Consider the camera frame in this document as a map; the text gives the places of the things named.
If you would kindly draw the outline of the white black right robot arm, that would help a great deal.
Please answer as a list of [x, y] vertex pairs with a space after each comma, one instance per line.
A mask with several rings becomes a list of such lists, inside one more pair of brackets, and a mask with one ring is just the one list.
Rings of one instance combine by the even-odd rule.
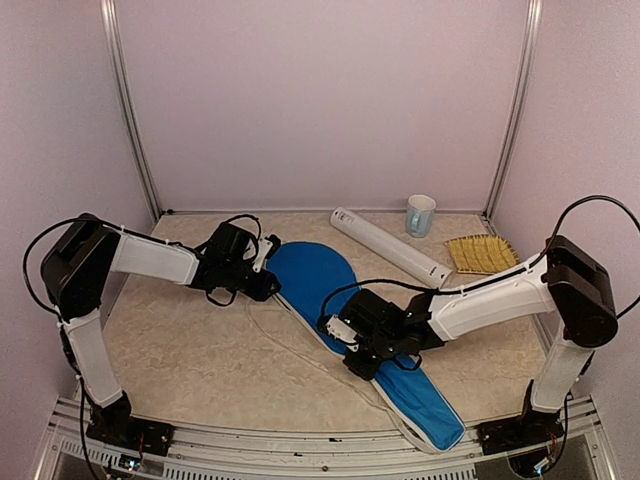
[[606, 269], [566, 237], [547, 241], [542, 254], [507, 272], [452, 293], [429, 289], [406, 309], [369, 289], [356, 292], [338, 317], [349, 332], [348, 368], [370, 380], [385, 361], [439, 348], [472, 331], [515, 318], [556, 312], [563, 327], [533, 381], [529, 407], [511, 433], [535, 442], [551, 424], [592, 353], [618, 332]]

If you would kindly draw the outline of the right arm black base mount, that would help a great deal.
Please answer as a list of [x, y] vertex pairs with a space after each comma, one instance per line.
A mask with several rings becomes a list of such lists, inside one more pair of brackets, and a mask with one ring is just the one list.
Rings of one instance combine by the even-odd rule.
[[484, 455], [517, 450], [561, 438], [565, 428], [560, 422], [560, 411], [539, 412], [533, 409], [530, 382], [523, 401], [522, 411], [512, 417], [486, 421], [477, 427], [478, 439]]

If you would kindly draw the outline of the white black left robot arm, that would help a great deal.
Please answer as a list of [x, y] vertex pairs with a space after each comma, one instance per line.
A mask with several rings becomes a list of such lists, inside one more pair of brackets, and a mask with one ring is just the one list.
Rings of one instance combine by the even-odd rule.
[[140, 434], [137, 418], [122, 407], [126, 395], [118, 383], [102, 336], [101, 304], [112, 273], [156, 278], [211, 297], [224, 289], [264, 302], [281, 285], [265, 264], [281, 245], [226, 220], [197, 247], [187, 247], [117, 227], [91, 214], [69, 227], [45, 256], [40, 272], [59, 317], [63, 344], [72, 368], [91, 402], [106, 408], [99, 424], [121, 445]]

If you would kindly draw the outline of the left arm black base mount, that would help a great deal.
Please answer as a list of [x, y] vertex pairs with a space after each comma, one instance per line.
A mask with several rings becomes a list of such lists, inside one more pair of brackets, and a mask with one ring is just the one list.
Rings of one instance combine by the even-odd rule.
[[175, 427], [169, 423], [133, 416], [125, 392], [112, 404], [102, 407], [92, 399], [87, 436], [108, 445], [141, 454], [166, 457]]

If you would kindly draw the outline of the white shuttlecock tube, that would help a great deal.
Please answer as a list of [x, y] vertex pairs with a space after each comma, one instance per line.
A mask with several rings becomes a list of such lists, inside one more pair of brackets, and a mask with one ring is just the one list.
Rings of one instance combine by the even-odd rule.
[[394, 266], [431, 288], [441, 288], [452, 270], [387, 231], [342, 207], [330, 214], [330, 224]]

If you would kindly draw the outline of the blue racket cover bag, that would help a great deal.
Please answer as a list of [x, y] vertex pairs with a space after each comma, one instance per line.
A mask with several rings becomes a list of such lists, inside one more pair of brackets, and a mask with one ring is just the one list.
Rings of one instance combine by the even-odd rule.
[[357, 280], [339, 252], [320, 243], [284, 243], [263, 270], [281, 283], [275, 296], [280, 305], [343, 364], [347, 347], [319, 328], [323, 316], [346, 320], [358, 333], [359, 344], [400, 351], [372, 380], [345, 367], [375, 389], [390, 418], [419, 449], [443, 453], [462, 440], [463, 421], [421, 367], [421, 351], [441, 343], [429, 334], [421, 312], [414, 307], [402, 310], [379, 297], [368, 282]]

